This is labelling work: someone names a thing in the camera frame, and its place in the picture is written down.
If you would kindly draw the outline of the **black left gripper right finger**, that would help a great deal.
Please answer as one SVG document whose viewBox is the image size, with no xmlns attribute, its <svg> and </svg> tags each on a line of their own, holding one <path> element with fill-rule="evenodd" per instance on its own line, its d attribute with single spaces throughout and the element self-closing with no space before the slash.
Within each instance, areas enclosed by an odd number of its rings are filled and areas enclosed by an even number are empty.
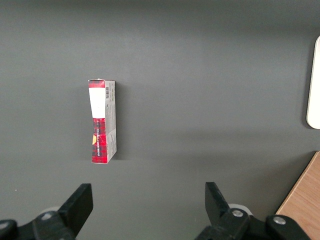
<svg viewBox="0 0 320 240">
<path fill-rule="evenodd" d="M 197 240 L 309 240 L 292 218 L 269 215 L 265 221 L 238 207 L 230 207 L 215 182 L 205 183 L 205 209 L 211 225 Z"/>
</svg>

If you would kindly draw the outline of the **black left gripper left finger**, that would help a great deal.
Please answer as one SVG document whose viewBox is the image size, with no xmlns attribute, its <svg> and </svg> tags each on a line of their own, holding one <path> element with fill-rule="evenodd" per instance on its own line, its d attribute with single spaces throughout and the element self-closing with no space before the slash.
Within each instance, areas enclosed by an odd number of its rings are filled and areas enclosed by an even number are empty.
<svg viewBox="0 0 320 240">
<path fill-rule="evenodd" d="M 93 210 L 92 185 L 81 184 L 58 208 L 39 214 L 18 226 L 13 219 L 0 221 L 2 240 L 75 240 Z"/>
</svg>

